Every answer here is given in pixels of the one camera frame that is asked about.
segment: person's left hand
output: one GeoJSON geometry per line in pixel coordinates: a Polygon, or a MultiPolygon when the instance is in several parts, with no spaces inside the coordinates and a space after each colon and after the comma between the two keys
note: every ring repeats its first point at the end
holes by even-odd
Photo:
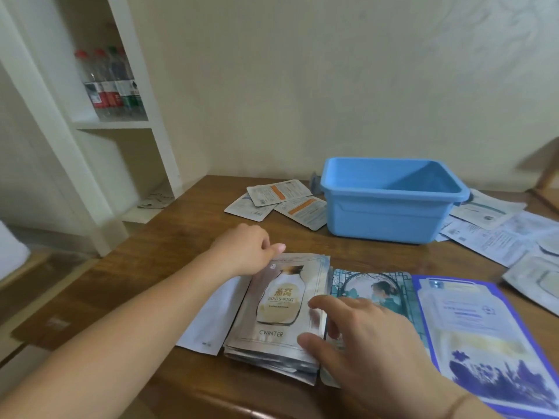
{"type": "Polygon", "coordinates": [[[231,276],[236,276],[259,272],[285,248],[285,244],[270,245],[268,232],[260,226],[242,223],[220,235],[208,252],[230,267],[231,276]]]}

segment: illustration of woman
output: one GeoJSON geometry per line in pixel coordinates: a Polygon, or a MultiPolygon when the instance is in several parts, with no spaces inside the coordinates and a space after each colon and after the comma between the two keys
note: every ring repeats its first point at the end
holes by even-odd
{"type": "Polygon", "coordinates": [[[398,290],[386,281],[378,281],[371,285],[374,303],[380,304],[382,307],[392,310],[394,313],[405,315],[402,309],[402,301],[398,295],[398,290]]]}

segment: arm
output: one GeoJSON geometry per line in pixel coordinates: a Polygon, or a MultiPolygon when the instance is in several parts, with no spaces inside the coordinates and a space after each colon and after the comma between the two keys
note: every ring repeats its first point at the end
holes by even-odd
{"type": "Polygon", "coordinates": [[[343,335],[340,352],[303,333],[297,342],[364,406],[386,418],[498,419],[477,397],[442,376],[411,322],[358,298],[316,296],[309,307],[328,314],[328,335],[343,335]]]}
{"type": "Polygon", "coordinates": [[[140,392],[212,293],[285,250],[242,224],[178,272],[87,328],[0,405],[0,419],[114,418],[140,392]]]}

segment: water bottle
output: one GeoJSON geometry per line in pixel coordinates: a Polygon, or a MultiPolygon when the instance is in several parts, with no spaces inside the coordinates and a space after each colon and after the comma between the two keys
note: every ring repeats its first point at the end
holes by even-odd
{"type": "Polygon", "coordinates": [[[78,63],[78,69],[83,86],[86,88],[89,100],[97,113],[97,117],[101,120],[111,119],[111,111],[108,103],[108,97],[101,84],[101,79],[97,74],[92,60],[89,55],[82,49],[74,53],[74,57],[78,63]]]}
{"type": "Polygon", "coordinates": [[[118,53],[115,46],[107,48],[108,51],[108,67],[115,79],[115,85],[122,101],[122,110],[124,114],[130,118],[138,116],[138,104],[132,81],[128,77],[126,65],[122,56],[118,53]]]}
{"type": "Polygon", "coordinates": [[[126,75],[128,76],[128,79],[130,80],[130,85],[132,86],[132,94],[136,98],[136,116],[140,120],[148,120],[148,115],[145,112],[140,91],[138,90],[138,86],[136,85],[136,80],[134,79],[134,73],[132,73],[132,69],[130,68],[130,62],[128,61],[128,56],[124,51],[124,47],[119,47],[118,52],[122,58],[122,61],[124,62],[126,75]]]}
{"type": "Polygon", "coordinates": [[[99,74],[101,85],[103,90],[107,94],[109,110],[113,117],[119,117],[123,115],[123,104],[120,99],[120,94],[116,89],[115,78],[113,77],[111,68],[109,66],[109,59],[107,53],[104,49],[95,49],[95,69],[99,74]]]}

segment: floor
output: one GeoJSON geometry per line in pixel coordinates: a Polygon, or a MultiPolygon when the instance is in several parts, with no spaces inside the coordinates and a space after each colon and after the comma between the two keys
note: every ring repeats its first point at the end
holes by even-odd
{"type": "MultiPolygon", "coordinates": [[[[0,280],[0,401],[50,355],[15,340],[12,331],[97,261],[79,253],[34,250],[23,267],[0,280]]],[[[157,418],[135,400],[120,419],[157,418]]]]}

